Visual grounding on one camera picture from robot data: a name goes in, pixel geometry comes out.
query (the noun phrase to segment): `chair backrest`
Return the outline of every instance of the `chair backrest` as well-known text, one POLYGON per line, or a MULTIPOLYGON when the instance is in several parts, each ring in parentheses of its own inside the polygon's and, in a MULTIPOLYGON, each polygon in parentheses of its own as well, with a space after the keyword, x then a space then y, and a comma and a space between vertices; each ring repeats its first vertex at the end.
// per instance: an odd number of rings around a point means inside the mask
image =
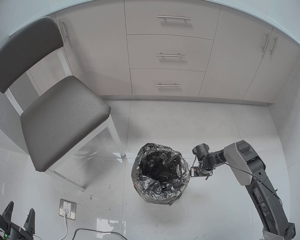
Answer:
POLYGON ((0 92, 49 53, 64 46, 57 24, 39 18, 14 34, 0 48, 0 92))

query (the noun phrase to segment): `beige cabinet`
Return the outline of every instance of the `beige cabinet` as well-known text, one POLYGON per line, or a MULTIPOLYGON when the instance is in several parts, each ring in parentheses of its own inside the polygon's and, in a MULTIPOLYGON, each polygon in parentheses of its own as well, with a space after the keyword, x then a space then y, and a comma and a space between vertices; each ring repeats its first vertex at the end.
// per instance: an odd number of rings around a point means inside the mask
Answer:
POLYGON ((133 95, 189 97, 198 96, 205 74, 173 69, 131 69, 130 73, 133 95))
POLYGON ((98 95, 131 95, 124 1, 90 1, 55 16, 73 75, 98 95))
POLYGON ((299 54, 300 45, 273 28, 269 44, 244 100, 275 103, 299 54))
POLYGON ((170 35, 128 35, 127 42, 130 68, 205 71, 213 40, 170 35), (168 56, 178 54, 181 57, 168 56))
MULTIPOLYGON (((49 17, 56 21, 54 13, 50 14, 49 17)), ((32 76, 34 81, 32 84, 37 86, 39 94, 43 94, 54 84, 66 77, 56 51, 37 62, 29 69, 29 72, 29 77, 31 78, 32 76)))
POLYGON ((212 40, 215 37, 219 4, 203 0, 125 0, 124 3, 127 34, 165 34, 212 40))
POLYGON ((199 97, 243 99, 263 58, 272 26, 221 6, 216 36, 199 97))

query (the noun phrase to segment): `garbage bag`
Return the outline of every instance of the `garbage bag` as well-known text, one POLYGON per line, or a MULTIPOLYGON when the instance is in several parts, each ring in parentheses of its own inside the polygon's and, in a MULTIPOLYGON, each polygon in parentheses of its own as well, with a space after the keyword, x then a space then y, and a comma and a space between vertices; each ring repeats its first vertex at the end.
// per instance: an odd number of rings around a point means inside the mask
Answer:
POLYGON ((131 178, 145 202, 172 205, 186 189, 190 172, 180 152, 147 143, 134 161, 131 178))

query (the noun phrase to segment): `white countertop edge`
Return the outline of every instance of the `white countertop edge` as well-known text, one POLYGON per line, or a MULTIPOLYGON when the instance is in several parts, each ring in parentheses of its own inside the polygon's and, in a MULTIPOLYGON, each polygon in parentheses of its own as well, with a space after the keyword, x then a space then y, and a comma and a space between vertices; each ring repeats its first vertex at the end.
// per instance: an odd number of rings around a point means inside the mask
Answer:
MULTIPOLYGON (((16 33, 17 31, 19 31, 21 28, 23 28, 24 26, 26 26, 27 24, 31 23, 32 21, 40 18, 40 17, 44 17, 44 16, 47 16, 51 13, 54 13, 54 12, 57 12, 59 10, 62 10, 64 8, 67 8, 67 7, 71 7, 73 5, 77 5, 77 4, 80 4, 80 3, 84 3, 84 2, 89 2, 89 1, 93 1, 93 0, 81 0, 80 2, 76 2, 76 3, 71 3, 69 5, 66 5, 62 8, 59 8, 59 9, 53 9, 51 10, 51 7, 49 6, 48 8, 45 8, 43 11, 37 13, 36 15, 34 15, 33 17, 31 17, 30 19, 28 19, 26 22, 24 22, 21 26, 19 26, 18 28, 16 28, 13 32, 10 33, 9 36, 13 35, 14 33, 16 33)), ((217 1, 217 0, 205 0, 205 1, 208 1, 208 2, 214 2, 214 3, 217 3, 217 4, 220 4, 220 5, 224 5, 224 6, 227 6, 227 7, 230 7, 230 8, 234 8, 234 9, 237 9, 239 11, 242 11, 244 13, 247 13, 249 15, 252 15, 253 17, 256 17, 270 25, 272 25, 273 27, 276 27, 277 29, 279 29, 280 31, 282 31, 283 33, 285 33, 286 35, 288 35, 291 39, 293 39, 295 42, 297 42, 298 44, 300 44, 300 41, 298 39, 296 39, 294 37, 294 35, 292 35, 288 30, 286 30, 282 25, 280 25, 278 22, 276 22, 273 18, 270 18, 269 16, 267 17, 267 19, 263 19, 261 18, 260 16, 258 15, 255 15, 253 14, 252 12, 249 12, 247 11, 246 9, 242 9, 242 8, 239 8, 237 6, 233 6, 233 5, 230 5, 230 4, 226 4, 222 1, 217 1)))

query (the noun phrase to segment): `chair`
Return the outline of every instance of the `chair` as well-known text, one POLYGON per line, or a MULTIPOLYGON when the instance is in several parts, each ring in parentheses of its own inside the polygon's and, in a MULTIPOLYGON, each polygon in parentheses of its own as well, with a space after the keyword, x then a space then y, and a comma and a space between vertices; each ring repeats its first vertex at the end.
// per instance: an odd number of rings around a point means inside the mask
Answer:
POLYGON ((66 159, 106 127, 120 155, 124 157, 126 153, 110 116, 110 106, 72 76, 63 45, 58 27, 50 17, 40 18, 22 28, 0 48, 0 92, 6 94, 20 114, 35 169, 83 191, 84 187, 55 171, 66 159), (22 111, 9 87, 53 51, 57 51, 67 77, 22 111))

